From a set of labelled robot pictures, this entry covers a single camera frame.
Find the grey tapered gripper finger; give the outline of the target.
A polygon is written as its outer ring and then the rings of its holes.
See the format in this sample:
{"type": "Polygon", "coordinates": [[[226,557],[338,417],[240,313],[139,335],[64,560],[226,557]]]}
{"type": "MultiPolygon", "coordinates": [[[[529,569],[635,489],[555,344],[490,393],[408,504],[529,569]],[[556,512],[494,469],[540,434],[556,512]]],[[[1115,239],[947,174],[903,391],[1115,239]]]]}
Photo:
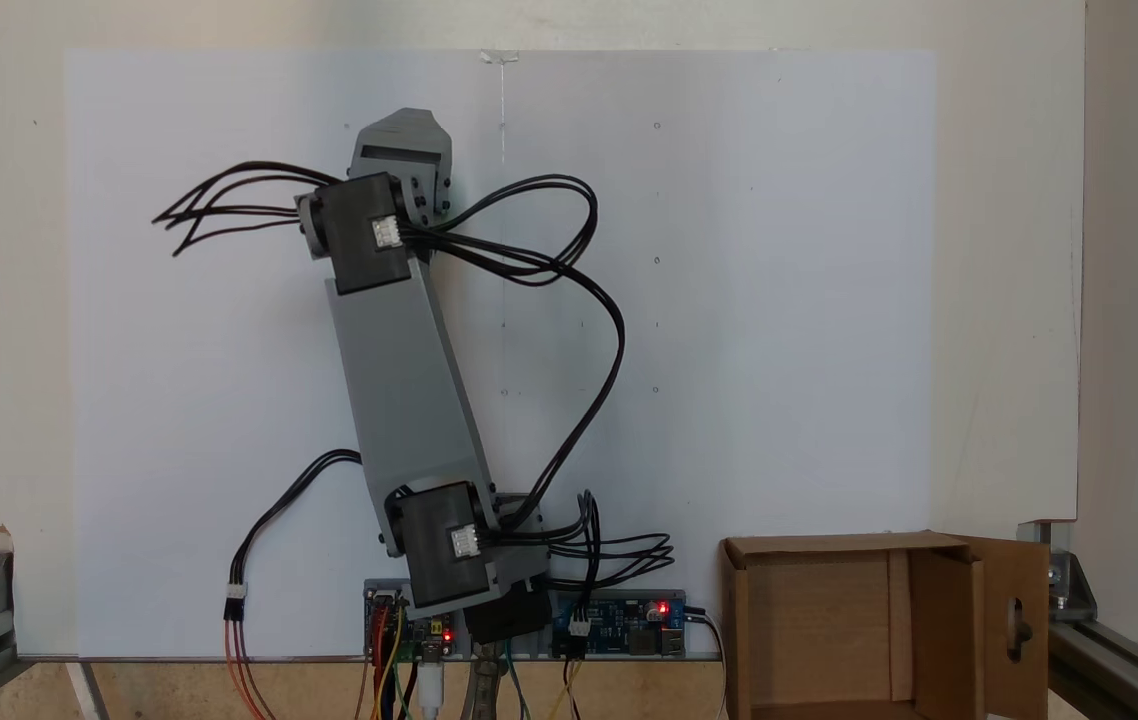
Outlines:
{"type": "Polygon", "coordinates": [[[386,173],[395,179],[409,218],[432,225],[450,213],[453,140],[432,111],[403,108],[360,129],[349,177],[386,173]]]}

